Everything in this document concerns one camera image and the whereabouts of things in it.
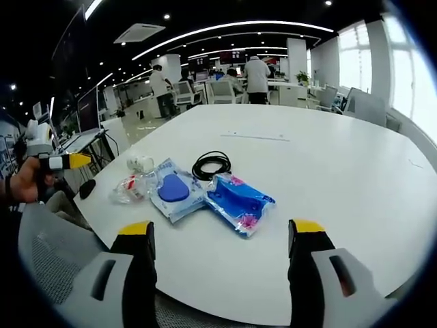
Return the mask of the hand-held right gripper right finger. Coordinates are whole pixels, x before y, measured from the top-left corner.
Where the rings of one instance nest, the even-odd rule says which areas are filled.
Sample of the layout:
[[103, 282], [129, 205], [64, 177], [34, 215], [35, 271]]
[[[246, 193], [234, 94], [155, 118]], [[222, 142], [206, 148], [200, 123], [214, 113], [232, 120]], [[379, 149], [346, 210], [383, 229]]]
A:
[[372, 327], [397, 303], [374, 286], [371, 271], [337, 248], [314, 221], [288, 223], [291, 327]]

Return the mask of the person's left hand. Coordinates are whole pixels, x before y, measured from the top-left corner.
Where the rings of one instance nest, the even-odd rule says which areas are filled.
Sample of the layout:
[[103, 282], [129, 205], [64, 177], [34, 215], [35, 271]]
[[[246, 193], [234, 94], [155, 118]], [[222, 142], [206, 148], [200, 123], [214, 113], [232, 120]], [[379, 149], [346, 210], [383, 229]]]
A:
[[38, 198], [36, 174], [40, 169], [37, 158], [28, 157], [18, 173], [10, 178], [10, 191], [14, 201], [32, 203]]

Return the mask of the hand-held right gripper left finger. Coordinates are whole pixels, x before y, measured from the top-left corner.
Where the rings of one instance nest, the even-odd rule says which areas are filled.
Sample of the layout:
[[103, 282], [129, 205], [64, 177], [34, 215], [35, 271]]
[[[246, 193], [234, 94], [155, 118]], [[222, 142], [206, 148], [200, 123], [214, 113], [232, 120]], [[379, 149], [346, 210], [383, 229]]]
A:
[[154, 224], [122, 228], [74, 278], [57, 311], [69, 327], [156, 327]]

